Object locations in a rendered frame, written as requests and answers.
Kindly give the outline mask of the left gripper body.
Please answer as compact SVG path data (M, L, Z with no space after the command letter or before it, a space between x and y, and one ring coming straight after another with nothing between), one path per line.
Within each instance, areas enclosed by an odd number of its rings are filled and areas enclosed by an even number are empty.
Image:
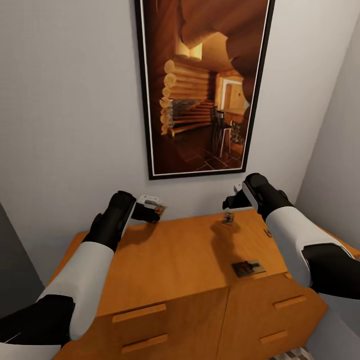
M155 215L155 209L146 208L141 204L140 214L137 217L134 217L132 219L144 220L144 221L148 222L149 224L152 224L154 222L153 221L154 215Z

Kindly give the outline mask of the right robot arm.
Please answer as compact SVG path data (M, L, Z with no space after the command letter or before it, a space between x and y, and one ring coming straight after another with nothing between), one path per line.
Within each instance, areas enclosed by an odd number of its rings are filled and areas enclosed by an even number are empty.
M298 284L312 288L360 338L360 260L306 218L261 174L234 185L223 209L252 207L266 223Z

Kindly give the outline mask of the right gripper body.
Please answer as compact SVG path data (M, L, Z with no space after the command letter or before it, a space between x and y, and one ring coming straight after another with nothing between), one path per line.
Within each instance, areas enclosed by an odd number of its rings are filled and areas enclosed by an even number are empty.
M252 206L251 203L248 203L244 200L241 199L239 193L234 195L234 196L228 196L226 198L227 203L228 203L228 207L230 209L236 209L236 208L244 208L247 206Z

